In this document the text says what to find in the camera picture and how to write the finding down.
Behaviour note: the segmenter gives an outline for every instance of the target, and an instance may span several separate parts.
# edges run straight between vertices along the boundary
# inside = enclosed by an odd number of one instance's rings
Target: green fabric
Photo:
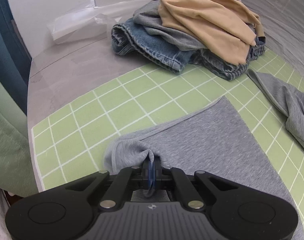
[[[28,139],[28,120],[0,82],[0,113]]]
[[[0,113],[0,188],[19,196],[38,192],[29,143]]]

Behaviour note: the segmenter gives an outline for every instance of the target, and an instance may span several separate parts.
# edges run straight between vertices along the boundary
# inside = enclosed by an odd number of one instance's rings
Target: black mount
[[[171,202],[129,202],[134,190],[151,188],[166,190]],[[159,158],[151,165],[147,158],[117,175],[99,171],[24,198],[8,210],[5,222],[18,240],[118,235],[116,239],[289,240],[298,216],[278,197],[205,171],[192,176],[161,167]]]

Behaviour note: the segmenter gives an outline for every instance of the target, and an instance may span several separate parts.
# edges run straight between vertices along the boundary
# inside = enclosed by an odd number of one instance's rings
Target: folded clothing
[[[162,166],[186,174],[205,170],[248,187],[294,201],[248,127],[225,97],[179,119],[122,135],[107,148],[104,167],[111,174],[159,156]],[[303,240],[302,223],[293,240]]]
[[[231,81],[234,78],[241,76],[246,70],[252,60],[258,59],[259,56],[265,53],[265,39],[262,37],[255,37],[255,46],[250,47],[250,51],[246,58],[246,64],[233,65],[222,60],[209,49],[200,49],[193,54],[191,62],[196,65],[206,66],[212,73]]]
[[[178,46],[167,42],[164,35],[150,35],[141,24],[131,18],[124,23],[113,26],[112,48],[118,55],[138,51],[157,65],[180,73],[187,64],[207,67],[212,73],[226,80],[232,80],[244,73],[251,60],[257,59],[265,52],[265,39],[256,37],[257,45],[251,46],[245,65],[233,65],[225,62],[209,49],[181,51]]]
[[[270,102],[287,117],[285,128],[304,147],[304,93],[271,74],[247,72]]]
[[[112,49],[116,54],[123,56],[136,50],[155,64],[174,73],[180,73],[195,52],[180,51],[160,35],[149,35],[142,25],[133,22],[133,18],[114,25],[111,35]]]
[[[163,26],[185,32],[211,52],[233,65],[246,64],[249,47],[255,46],[254,24],[264,36],[259,16],[238,0],[160,0]]]
[[[160,35],[167,42],[174,44],[181,51],[204,49],[205,45],[191,35],[182,31],[164,27],[159,16],[159,0],[154,0],[137,9],[133,22],[143,25],[149,35]]]

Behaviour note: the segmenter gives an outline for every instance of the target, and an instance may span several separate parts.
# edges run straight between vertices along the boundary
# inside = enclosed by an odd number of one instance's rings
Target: logo
[[[151,204],[151,205],[148,206],[148,208],[151,209],[151,210],[153,210],[153,209],[156,209],[157,206],[155,206],[154,204]]]

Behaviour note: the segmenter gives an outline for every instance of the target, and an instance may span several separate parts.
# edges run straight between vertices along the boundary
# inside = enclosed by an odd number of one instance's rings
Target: green cutting mat
[[[269,49],[250,68],[271,73],[304,92],[304,79]],[[223,95],[290,190],[304,225],[304,150],[285,129],[284,116],[247,75],[228,82],[196,65],[188,65],[181,75],[154,64],[142,66],[75,99],[34,126],[33,147],[43,188],[103,169],[106,146],[118,136],[192,113]]]

